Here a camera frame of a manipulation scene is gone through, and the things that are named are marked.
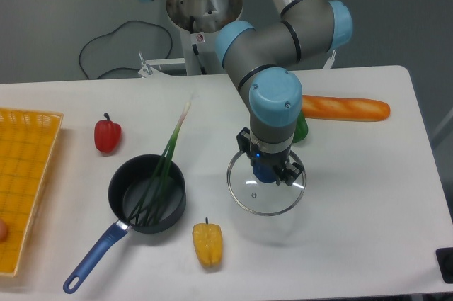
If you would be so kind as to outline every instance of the bread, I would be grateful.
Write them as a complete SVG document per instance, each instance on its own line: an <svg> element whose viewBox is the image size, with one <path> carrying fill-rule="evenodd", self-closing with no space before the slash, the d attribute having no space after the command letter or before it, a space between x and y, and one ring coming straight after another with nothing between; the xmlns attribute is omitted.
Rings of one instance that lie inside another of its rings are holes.
<svg viewBox="0 0 453 301"><path fill-rule="evenodd" d="M305 118L377 122L390 116L390 106L366 98L302 96Z"/></svg>

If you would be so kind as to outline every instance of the pan handle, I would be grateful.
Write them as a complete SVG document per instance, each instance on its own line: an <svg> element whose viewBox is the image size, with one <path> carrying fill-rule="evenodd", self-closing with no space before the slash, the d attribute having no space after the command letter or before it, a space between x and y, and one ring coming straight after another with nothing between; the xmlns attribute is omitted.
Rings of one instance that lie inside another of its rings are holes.
<svg viewBox="0 0 453 301"><path fill-rule="evenodd" d="M72 294L85 281L93 268L98 264L109 248L118 240L122 239L126 234L129 226L121 221L113 223L100 237L96 244L87 253L81 263L74 269L72 274L64 282L63 290ZM76 279L79 279L74 285L71 285Z"/></svg>

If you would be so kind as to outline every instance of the glass lid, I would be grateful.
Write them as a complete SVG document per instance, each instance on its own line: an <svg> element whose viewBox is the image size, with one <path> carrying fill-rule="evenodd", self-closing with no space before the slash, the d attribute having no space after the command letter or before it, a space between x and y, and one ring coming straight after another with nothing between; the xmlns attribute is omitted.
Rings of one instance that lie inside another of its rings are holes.
<svg viewBox="0 0 453 301"><path fill-rule="evenodd" d="M300 158L290 152L289 159L303 167ZM285 182L264 183L253 172L250 159L238 152L228 165L226 181L233 199L244 209L255 215L276 216L291 210L302 198L306 173L301 172L291 186Z"/></svg>

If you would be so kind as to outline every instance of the black cable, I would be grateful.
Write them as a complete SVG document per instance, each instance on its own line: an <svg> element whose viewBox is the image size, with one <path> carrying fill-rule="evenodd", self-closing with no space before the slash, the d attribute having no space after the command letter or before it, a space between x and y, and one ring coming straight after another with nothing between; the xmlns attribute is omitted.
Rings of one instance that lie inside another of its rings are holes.
<svg viewBox="0 0 453 301"><path fill-rule="evenodd" d="M164 31L165 33L167 33L169 39L170 39L170 47L168 49L168 52L167 52L167 55L165 56L164 59L168 59L168 57L170 56L170 53L171 51L173 50L173 38L171 37L171 34L170 32L163 26L160 26L160 25L157 25L155 23L147 23L146 21L141 21L141 20L129 20L129 21L126 21L125 23L122 23L120 26L118 26L115 30L113 30L112 32L109 32L107 34L104 34L104 35L99 35L98 37L94 38L94 39L91 39L90 41L88 41L85 46L82 47L80 53L79 53L79 66L80 66L80 69L82 70L82 72L84 73L85 77L90 80L90 77L88 76L88 74L85 72L85 69L84 67L82 66L82 62L81 62L81 58L82 58L82 53L84 52L84 50L93 42L93 41L96 41L97 39L101 39L101 38L104 38L104 37L108 37L108 36L111 36L113 34L115 34L116 32L118 32L121 28L123 28L124 26L126 26L127 24L130 24L130 23L143 23L144 25L148 25L148 26L151 26L151 27L156 27L156 28L159 28L161 29L162 31ZM102 73L100 76L96 77L96 79L101 79L103 76L105 76L106 74L109 74L109 73L112 73L112 72L115 72L115 71L120 71L120 70L123 70L123 71L139 71L141 67L139 68L133 68L133 67L116 67L114 69L109 69L107 72L104 72Z"/></svg>

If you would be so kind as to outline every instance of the yellow basket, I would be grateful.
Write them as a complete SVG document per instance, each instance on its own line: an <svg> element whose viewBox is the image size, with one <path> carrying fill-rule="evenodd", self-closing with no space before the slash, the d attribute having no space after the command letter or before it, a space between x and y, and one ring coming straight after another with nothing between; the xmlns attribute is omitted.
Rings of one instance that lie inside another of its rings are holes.
<svg viewBox="0 0 453 301"><path fill-rule="evenodd" d="M0 276L17 274L63 114L0 108Z"/></svg>

